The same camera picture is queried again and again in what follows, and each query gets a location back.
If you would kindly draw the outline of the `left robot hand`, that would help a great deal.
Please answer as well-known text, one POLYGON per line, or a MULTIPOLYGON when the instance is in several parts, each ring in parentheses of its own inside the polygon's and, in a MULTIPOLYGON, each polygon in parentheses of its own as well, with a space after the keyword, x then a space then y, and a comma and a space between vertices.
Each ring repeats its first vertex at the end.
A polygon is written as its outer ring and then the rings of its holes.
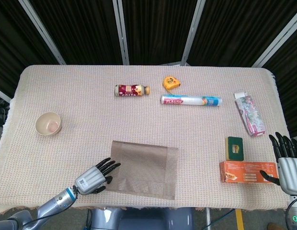
POLYGON ((109 157, 92 166, 75 180, 78 193, 85 196, 102 192, 106 189, 104 184, 110 184, 113 180, 109 174, 120 165, 109 157))

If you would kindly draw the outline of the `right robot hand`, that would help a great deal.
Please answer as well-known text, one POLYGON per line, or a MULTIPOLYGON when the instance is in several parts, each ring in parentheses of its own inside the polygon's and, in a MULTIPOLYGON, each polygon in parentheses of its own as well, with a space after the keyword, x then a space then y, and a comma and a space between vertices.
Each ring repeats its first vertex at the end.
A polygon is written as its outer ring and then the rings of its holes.
POLYGON ((297 140, 290 139, 278 132, 269 135, 277 163, 278 177, 260 170, 261 176, 278 186, 290 196, 297 196, 297 140))

